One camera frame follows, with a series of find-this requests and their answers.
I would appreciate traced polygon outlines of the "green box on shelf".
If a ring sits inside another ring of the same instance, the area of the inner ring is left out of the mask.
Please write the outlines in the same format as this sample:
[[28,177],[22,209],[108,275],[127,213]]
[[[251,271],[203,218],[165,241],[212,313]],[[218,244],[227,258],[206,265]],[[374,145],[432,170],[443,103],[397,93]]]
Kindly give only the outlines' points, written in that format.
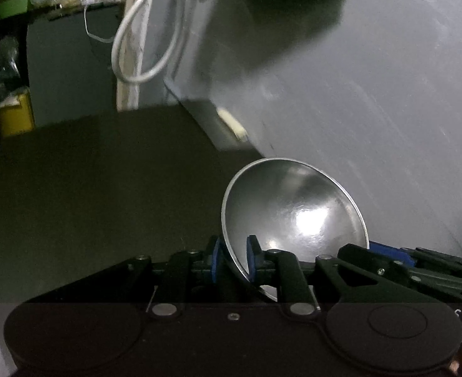
[[24,14],[29,9],[29,0],[6,0],[0,3],[0,19]]

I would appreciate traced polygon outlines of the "dark grey cabinet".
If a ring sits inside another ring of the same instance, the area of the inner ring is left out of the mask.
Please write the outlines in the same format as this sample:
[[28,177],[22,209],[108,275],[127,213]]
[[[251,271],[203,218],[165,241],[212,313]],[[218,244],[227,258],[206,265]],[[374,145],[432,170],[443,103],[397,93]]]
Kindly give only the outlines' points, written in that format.
[[113,112],[112,43],[123,7],[90,7],[28,26],[27,63],[37,127]]

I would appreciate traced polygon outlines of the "yellow plastic container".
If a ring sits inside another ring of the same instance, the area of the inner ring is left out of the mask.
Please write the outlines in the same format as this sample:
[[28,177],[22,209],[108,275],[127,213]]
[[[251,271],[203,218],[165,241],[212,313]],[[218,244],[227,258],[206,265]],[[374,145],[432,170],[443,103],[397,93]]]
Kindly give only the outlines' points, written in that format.
[[0,133],[3,138],[32,131],[35,120],[28,88],[20,88],[0,101]]

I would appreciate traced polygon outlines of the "small cream cylinder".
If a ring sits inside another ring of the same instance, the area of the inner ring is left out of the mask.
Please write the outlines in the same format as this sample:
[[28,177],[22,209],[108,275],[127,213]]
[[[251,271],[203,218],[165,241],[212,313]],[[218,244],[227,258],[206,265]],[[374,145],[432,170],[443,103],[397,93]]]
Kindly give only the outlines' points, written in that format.
[[234,137],[242,142],[248,141],[248,133],[244,126],[225,108],[218,107],[217,113]]

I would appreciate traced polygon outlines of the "large steel bowl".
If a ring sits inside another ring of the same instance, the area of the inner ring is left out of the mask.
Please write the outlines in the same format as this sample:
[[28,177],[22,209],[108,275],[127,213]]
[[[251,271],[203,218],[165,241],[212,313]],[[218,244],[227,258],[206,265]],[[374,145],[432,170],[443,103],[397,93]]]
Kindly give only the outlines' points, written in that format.
[[349,193],[318,168],[281,157],[256,160],[232,178],[221,227],[234,272],[274,300],[279,287],[259,280],[246,257],[249,236],[261,250],[288,251],[303,263],[335,255],[348,243],[370,247],[363,215]]

